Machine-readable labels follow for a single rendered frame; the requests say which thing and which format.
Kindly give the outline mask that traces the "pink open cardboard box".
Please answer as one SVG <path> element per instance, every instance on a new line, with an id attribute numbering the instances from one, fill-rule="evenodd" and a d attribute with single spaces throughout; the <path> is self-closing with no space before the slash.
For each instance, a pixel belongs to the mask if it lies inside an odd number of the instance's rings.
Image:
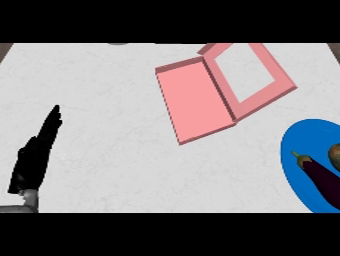
<path id="1" fill-rule="evenodd" d="M 178 143 L 181 145 L 234 127 L 237 123 L 297 89 L 262 43 L 249 46 L 274 82 L 238 101 L 216 62 L 232 43 L 209 43 L 200 56 L 156 68 Z"/>

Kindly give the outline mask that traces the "dark purple eggplant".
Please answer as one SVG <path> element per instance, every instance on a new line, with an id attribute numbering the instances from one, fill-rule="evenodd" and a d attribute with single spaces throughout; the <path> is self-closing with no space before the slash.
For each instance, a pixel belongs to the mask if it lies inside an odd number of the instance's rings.
<path id="1" fill-rule="evenodd" d="M 297 152 L 291 154 L 297 158 L 297 165 L 311 178 L 325 201 L 340 210 L 340 177 L 309 155 L 300 155 Z"/>

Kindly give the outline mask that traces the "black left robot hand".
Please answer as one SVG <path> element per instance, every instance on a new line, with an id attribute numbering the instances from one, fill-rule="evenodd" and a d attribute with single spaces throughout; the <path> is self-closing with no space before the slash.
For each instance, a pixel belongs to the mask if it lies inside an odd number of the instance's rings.
<path id="1" fill-rule="evenodd" d="M 39 190 L 61 125 L 60 106 L 55 105 L 45 119 L 39 134 L 30 138 L 26 146 L 18 150 L 18 160 L 8 188 L 9 194 L 18 194 L 29 189 Z"/>

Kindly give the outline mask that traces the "blue plate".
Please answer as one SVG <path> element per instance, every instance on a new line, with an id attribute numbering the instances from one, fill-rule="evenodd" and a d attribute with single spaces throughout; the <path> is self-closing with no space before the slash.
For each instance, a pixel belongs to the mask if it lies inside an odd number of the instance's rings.
<path id="1" fill-rule="evenodd" d="M 281 164 L 312 212 L 340 212 L 340 125 L 321 119 L 294 123 L 281 141 Z"/>

